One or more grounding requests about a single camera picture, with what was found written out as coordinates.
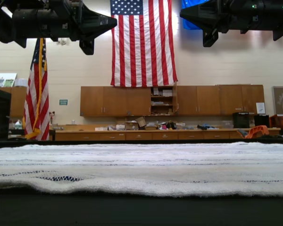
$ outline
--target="orange object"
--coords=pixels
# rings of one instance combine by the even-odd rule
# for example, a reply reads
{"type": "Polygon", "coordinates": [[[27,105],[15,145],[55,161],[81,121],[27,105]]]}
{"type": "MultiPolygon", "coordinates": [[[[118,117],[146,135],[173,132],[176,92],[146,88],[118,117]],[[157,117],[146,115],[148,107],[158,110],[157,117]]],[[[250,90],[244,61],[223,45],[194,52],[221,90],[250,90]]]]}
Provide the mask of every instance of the orange object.
{"type": "Polygon", "coordinates": [[[240,133],[245,139],[256,138],[255,134],[257,133],[262,133],[262,135],[269,135],[267,126],[256,126],[254,128],[251,128],[247,135],[243,135],[239,130],[237,132],[240,133]]]}

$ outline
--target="american flag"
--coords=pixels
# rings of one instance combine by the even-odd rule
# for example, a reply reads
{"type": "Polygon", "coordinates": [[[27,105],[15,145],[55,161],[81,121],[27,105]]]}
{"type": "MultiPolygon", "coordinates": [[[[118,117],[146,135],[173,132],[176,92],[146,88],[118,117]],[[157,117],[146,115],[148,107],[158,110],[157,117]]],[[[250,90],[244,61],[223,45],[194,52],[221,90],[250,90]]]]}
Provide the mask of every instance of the american flag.
{"type": "Polygon", "coordinates": [[[172,0],[110,0],[112,86],[151,87],[177,81],[172,0]]]}
{"type": "Polygon", "coordinates": [[[46,39],[37,39],[30,67],[24,109],[27,139],[49,139],[49,95],[47,83],[46,39]]]}

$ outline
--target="white brick wall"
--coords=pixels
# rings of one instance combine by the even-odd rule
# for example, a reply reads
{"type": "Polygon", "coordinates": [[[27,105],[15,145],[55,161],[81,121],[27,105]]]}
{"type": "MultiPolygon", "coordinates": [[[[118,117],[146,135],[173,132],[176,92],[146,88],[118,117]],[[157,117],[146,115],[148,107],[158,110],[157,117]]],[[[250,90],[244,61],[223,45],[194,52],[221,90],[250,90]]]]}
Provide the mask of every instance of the white brick wall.
{"type": "MultiPolygon", "coordinates": [[[[109,15],[109,0],[85,0],[94,11],[109,15]]],[[[272,41],[271,32],[239,31],[219,34],[211,48],[202,46],[202,31],[183,29],[179,18],[180,0],[173,0],[173,33],[178,85],[263,84],[267,113],[274,114],[272,86],[283,86],[283,38],[272,41]]],[[[35,40],[27,48],[15,43],[0,43],[0,73],[17,73],[28,78],[35,40]]],[[[78,42],[60,46],[47,40],[50,110],[56,111],[56,122],[70,124],[113,123],[113,118],[84,119],[79,116],[80,87],[108,86],[111,79],[111,32],[95,40],[95,55],[86,56],[78,42]],[[59,106],[68,99],[68,106],[59,106]]]]}

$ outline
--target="white fabric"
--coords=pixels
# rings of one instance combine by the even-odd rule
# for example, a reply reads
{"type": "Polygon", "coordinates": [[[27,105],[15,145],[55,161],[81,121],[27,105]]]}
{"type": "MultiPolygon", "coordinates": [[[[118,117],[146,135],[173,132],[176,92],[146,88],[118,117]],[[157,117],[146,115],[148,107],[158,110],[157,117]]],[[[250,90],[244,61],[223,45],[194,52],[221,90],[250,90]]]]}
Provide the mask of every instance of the white fabric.
{"type": "Polygon", "coordinates": [[[27,145],[0,149],[0,185],[50,193],[283,196],[283,145],[27,145]]]}

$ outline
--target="green sign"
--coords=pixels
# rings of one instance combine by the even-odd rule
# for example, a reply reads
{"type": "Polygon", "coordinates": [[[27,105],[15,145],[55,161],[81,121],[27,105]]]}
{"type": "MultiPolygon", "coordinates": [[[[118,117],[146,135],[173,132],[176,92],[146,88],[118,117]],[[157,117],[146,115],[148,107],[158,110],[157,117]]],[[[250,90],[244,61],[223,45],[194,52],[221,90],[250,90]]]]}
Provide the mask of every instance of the green sign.
{"type": "Polygon", "coordinates": [[[60,105],[67,105],[68,104],[68,100],[60,100],[60,105]]]}

